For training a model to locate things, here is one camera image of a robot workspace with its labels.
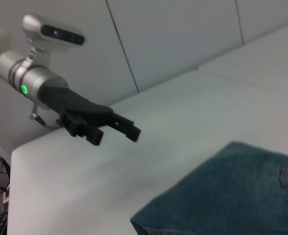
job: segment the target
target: denim fabric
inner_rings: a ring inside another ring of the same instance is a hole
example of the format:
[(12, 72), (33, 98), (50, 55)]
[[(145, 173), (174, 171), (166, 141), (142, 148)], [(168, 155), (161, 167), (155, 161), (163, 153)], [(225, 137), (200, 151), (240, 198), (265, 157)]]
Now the denim fabric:
[(231, 143), (131, 223), (138, 235), (288, 235), (288, 156)]

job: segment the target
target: white wall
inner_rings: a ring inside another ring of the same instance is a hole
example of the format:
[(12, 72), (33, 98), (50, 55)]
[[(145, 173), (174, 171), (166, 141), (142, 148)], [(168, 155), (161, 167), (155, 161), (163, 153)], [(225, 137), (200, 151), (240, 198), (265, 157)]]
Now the white wall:
[(140, 91), (241, 45), (234, 0), (109, 0)]
[(288, 0), (237, 0), (246, 43), (288, 24)]
[[(80, 95), (100, 104), (112, 104), (135, 94), (136, 87), (104, 0), (0, 0), (0, 26), (13, 35), (13, 48), (27, 53), (21, 29), (23, 15), (37, 12), (79, 27), (86, 35), (84, 47), (67, 55), (54, 54), (51, 69), (64, 76)], [(32, 103), (0, 80), (0, 123), (15, 146), (47, 130), (28, 119)], [(40, 112), (48, 124), (57, 117)]]

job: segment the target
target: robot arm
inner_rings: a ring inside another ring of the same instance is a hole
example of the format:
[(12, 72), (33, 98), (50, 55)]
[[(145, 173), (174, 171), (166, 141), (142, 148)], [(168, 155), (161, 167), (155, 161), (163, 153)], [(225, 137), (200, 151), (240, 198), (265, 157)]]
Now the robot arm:
[[(24, 17), (23, 30), (31, 44), (27, 57), (15, 51), (0, 55), (0, 78), (37, 105), (52, 109), (60, 117), (58, 123), (71, 136), (86, 136), (93, 145), (99, 145), (103, 132), (99, 127), (110, 126), (137, 141), (140, 129), (106, 106), (94, 104), (69, 89), (66, 79), (53, 73), (47, 66), (50, 52), (65, 51), (84, 44), (83, 33), (66, 25), (36, 14)], [(9, 37), (0, 33), (2, 51)]]

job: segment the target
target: silver cylindrical joint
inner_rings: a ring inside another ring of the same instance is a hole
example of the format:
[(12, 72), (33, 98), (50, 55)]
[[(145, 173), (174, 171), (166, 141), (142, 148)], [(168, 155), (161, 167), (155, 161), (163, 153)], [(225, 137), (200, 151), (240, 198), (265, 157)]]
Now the silver cylindrical joint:
[(0, 78), (7, 83), (9, 81), (10, 72), (13, 70), (13, 67), (17, 65), (24, 59), (24, 56), (17, 53), (16, 51), (10, 50), (6, 51), (0, 55)]
[(66, 79), (50, 71), (42, 65), (22, 66), (24, 57), (15, 51), (7, 51), (0, 56), (0, 78), (9, 83), (18, 92), (47, 108), (38, 99), (40, 88), (44, 85), (69, 87)]

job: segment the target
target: green led light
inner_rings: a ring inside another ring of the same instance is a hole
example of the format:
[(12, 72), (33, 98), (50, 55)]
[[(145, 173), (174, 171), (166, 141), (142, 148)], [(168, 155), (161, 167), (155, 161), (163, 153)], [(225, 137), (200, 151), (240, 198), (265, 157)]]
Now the green led light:
[(21, 89), (22, 89), (22, 92), (23, 92), (24, 94), (27, 94), (27, 88), (26, 88), (25, 85), (22, 85), (22, 86), (21, 86)]

